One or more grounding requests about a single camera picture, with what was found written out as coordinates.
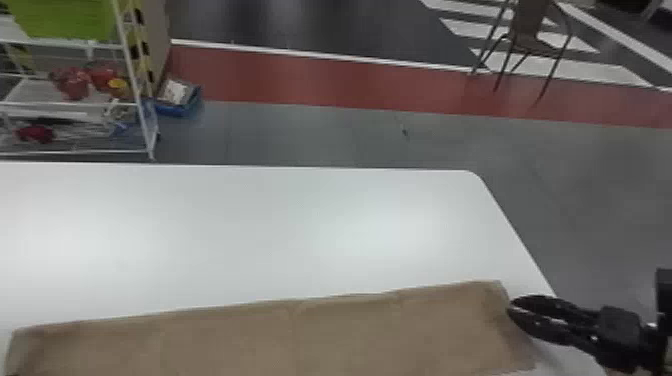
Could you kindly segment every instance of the black chair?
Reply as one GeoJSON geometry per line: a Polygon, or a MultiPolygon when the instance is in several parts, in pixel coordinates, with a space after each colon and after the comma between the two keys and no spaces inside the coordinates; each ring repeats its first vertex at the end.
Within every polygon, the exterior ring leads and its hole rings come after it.
{"type": "Polygon", "coordinates": [[[527,59],[527,57],[530,55],[550,57],[555,59],[555,61],[553,62],[553,67],[551,68],[548,77],[546,77],[544,87],[541,89],[541,93],[539,94],[539,97],[541,98],[544,95],[544,93],[546,93],[548,84],[551,82],[551,79],[553,78],[553,75],[555,74],[555,71],[558,68],[558,64],[560,63],[560,60],[565,54],[565,50],[567,49],[569,41],[574,36],[569,21],[569,17],[553,0],[517,0],[517,1],[514,0],[514,4],[511,7],[514,16],[513,20],[511,21],[509,31],[500,36],[495,41],[495,43],[489,47],[490,41],[492,40],[492,37],[495,34],[495,31],[497,30],[497,27],[502,22],[502,15],[504,14],[504,11],[509,7],[510,3],[511,0],[504,0],[504,2],[502,3],[502,7],[499,10],[499,14],[497,15],[497,18],[494,24],[492,25],[492,28],[490,29],[490,33],[488,34],[488,37],[483,43],[483,48],[481,48],[481,53],[478,56],[478,62],[476,63],[476,65],[474,65],[471,73],[472,74],[475,73],[476,70],[481,66],[481,64],[485,64],[485,62],[488,61],[488,59],[490,58],[490,55],[492,55],[492,52],[495,50],[495,48],[497,48],[497,46],[502,42],[502,40],[506,39],[510,43],[510,45],[506,53],[506,57],[504,58],[502,69],[500,70],[499,75],[497,76],[497,81],[495,82],[494,90],[497,90],[499,88],[499,84],[502,81],[504,72],[506,71],[506,68],[509,65],[509,60],[511,58],[512,52],[522,53],[523,57],[520,58],[520,60],[513,66],[511,72],[509,73],[515,72],[516,69],[518,69],[518,67],[520,66],[520,64],[522,64],[523,61],[525,61],[525,59],[527,59]],[[539,39],[537,36],[539,34],[539,30],[541,29],[544,17],[548,13],[549,9],[554,9],[558,13],[559,15],[558,18],[562,20],[563,28],[567,35],[567,38],[565,39],[565,42],[561,48],[554,47],[549,43],[539,39]]]}

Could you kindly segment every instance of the small item on floor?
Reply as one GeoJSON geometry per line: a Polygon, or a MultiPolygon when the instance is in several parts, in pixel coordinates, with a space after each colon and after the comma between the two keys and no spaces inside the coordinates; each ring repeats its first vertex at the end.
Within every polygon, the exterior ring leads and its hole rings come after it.
{"type": "Polygon", "coordinates": [[[99,92],[110,91],[110,81],[119,77],[119,69],[109,62],[92,61],[85,65],[84,70],[91,77],[91,83],[99,92]]]}
{"type": "Polygon", "coordinates": [[[161,115],[187,116],[201,101],[201,87],[175,78],[167,78],[156,100],[161,115]]]}
{"type": "Polygon", "coordinates": [[[43,125],[29,125],[16,131],[21,141],[35,140],[40,144],[49,144],[54,140],[54,131],[43,125]]]}

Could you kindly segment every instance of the chair leg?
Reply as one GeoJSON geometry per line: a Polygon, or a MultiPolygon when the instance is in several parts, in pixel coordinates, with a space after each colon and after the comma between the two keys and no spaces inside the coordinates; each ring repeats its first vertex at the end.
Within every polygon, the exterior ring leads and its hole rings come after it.
{"type": "Polygon", "coordinates": [[[516,37],[513,37],[513,40],[511,41],[511,45],[509,46],[509,50],[506,52],[506,58],[504,58],[504,64],[502,64],[502,70],[499,71],[499,75],[497,75],[497,81],[495,82],[495,88],[492,89],[492,91],[497,91],[499,89],[499,84],[502,82],[502,77],[504,76],[504,72],[506,71],[506,67],[509,65],[509,59],[511,59],[511,52],[513,52],[513,46],[516,44],[516,37]]]}
{"type": "Polygon", "coordinates": [[[504,3],[502,6],[499,8],[499,13],[497,14],[497,19],[495,19],[495,22],[492,24],[492,27],[490,28],[490,32],[488,33],[488,37],[485,38],[485,41],[483,41],[483,47],[481,47],[481,52],[478,54],[478,60],[476,61],[476,64],[474,64],[473,67],[471,67],[471,74],[476,73],[476,70],[481,66],[481,60],[483,59],[483,55],[485,55],[485,51],[488,49],[488,44],[490,44],[490,40],[492,40],[492,36],[495,35],[495,31],[497,30],[497,26],[499,26],[499,23],[502,22],[502,16],[504,15],[504,11],[509,7],[509,2],[511,0],[504,0],[504,3]]]}
{"type": "Polygon", "coordinates": [[[481,61],[478,65],[485,64],[485,62],[488,61],[488,59],[490,58],[492,53],[495,52],[495,48],[497,48],[497,46],[499,46],[499,44],[502,42],[502,39],[504,39],[504,38],[506,38],[506,34],[502,34],[502,36],[497,38],[497,40],[495,41],[495,44],[493,44],[492,47],[490,48],[490,51],[488,51],[488,54],[485,55],[485,58],[483,58],[483,61],[481,61]]]}
{"type": "Polygon", "coordinates": [[[563,46],[562,50],[560,50],[560,53],[558,56],[555,58],[555,62],[553,62],[553,68],[551,68],[551,72],[548,74],[548,77],[546,77],[546,82],[544,82],[544,87],[541,88],[541,93],[539,93],[539,99],[546,94],[546,89],[548,89],[548,84],[551,83],[551,79],[553,78],[553,75],[555,74],[555,70],[558,69],[558,65],[560,64],[560,60],[562,60],[562,56],[565,54],[565,47],[567,47],[567,43],[565,43],[565,46],[563,46]]]}
{"type": "Polygon", "coordinates": [[[513,72],[515,72],[516,69],[518,69],[518,67],[520,66],[520,64],[522,64],[523,61],[525,61],[525,59],[527,59],[528,56],[530,56],[530,53],[529,53],[529,52],[525,52],[525,55],[523,55],[523,57],[521,57],[520,60],[518,60],[518,62],[516,63],[516,65],[514,65],[513,68],[511,68],[511,71],[510,71],[509,73],[513,73],[513,72]]]}

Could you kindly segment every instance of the folded cloth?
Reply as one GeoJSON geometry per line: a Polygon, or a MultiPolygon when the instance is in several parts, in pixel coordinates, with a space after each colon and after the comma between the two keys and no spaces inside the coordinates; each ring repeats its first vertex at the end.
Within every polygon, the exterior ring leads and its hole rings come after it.
{"type": "Polygon", "coordinates": [[[486,376],[533,368],[499,282],[43,325],[5,375],[486,376]]]}

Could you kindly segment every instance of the yellow object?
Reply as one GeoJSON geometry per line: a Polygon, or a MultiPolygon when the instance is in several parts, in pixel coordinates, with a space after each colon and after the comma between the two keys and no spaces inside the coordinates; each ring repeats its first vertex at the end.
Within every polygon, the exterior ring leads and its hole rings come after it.
{"type": "Polygon", "coordinates": [[[128,82],[126,82],[126,80],[113,78],[107,83],[107,86],[110,87],[110,93],[115,98],[127,99],[131,96],[131,91],[128,88],[128,82]]]}

